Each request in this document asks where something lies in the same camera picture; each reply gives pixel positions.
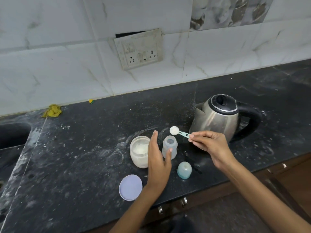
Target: floor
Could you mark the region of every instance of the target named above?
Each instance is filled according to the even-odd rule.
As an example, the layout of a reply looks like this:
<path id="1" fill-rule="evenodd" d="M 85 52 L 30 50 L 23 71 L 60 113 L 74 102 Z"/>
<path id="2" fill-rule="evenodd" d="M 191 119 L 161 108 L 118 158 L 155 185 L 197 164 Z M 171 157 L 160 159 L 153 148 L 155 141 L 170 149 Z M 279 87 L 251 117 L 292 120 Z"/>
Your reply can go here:
<path id="1" fill-rule="evenodd" d="M 196 231 L 192 232 L 272 233 L 239 193 L 233 193 L 199 205 L 169 219 L 150 223 L 138 232 L 166 233 L 169 232 L 172 222 L 178 220 L 184 222 L 187 219 L 193 222 L 196 227 Z"/>

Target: light green spoon handle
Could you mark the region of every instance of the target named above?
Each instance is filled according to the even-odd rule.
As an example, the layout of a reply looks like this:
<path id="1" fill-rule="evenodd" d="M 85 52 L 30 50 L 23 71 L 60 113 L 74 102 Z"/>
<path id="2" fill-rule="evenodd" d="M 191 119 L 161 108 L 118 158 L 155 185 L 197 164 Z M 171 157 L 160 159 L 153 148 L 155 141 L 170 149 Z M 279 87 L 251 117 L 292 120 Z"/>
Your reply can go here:
<path id="1" fill-rule="evenodd" d="M 179 131 L 178 133 L 186 138 L 189 138 L 189 135 L 190 135 L 189 133 L 181 132 L 181 131 Z"/>

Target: tiled wall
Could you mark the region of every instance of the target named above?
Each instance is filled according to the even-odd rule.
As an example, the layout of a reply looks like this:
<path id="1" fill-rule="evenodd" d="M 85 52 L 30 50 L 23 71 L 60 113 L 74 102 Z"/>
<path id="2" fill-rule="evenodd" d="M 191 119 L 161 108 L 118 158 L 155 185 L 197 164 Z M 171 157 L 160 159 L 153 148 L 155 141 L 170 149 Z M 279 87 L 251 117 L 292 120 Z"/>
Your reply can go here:
<path id="1" fill-rule="evenodd" d="M 311 58 L 311 0 L 190 31 L 193 0 L 0 0 L 0 115 Z M 116 33 L 161 28 L 164 59 L 123 71 Z"/>

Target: forearm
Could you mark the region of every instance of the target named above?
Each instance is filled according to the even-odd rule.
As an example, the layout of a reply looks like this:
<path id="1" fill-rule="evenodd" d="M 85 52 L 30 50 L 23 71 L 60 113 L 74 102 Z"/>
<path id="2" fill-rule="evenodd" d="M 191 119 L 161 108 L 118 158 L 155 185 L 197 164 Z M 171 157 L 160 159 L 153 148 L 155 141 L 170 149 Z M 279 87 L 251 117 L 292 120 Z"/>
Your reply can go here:
<path id="1" fill-rule="evenodd" d="M 221 170 L 276 232 L 311 232 L 311 225 L 278 199 L 238 161 L 225 165 Z"/>
<path id="2" fill-rule="evenodd" d="M 152 204 L 157 200 L 158 195 L 154 191 L 144 187 L 138 198 L 130 208 L 118 220 L 109 233 L 136 233 Z"/>

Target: outlet cover plate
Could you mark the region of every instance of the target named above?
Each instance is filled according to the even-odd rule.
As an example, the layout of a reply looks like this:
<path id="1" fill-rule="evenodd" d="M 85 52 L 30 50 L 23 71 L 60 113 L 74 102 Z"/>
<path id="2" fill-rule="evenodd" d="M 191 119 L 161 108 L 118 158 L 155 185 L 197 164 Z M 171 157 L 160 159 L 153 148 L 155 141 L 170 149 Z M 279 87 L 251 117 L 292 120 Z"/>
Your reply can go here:
<path id="1" fill-rule="evenodd" d="M 145 31 L 115 39 L 124 70 L 163 60 L 161 29 Z"/>

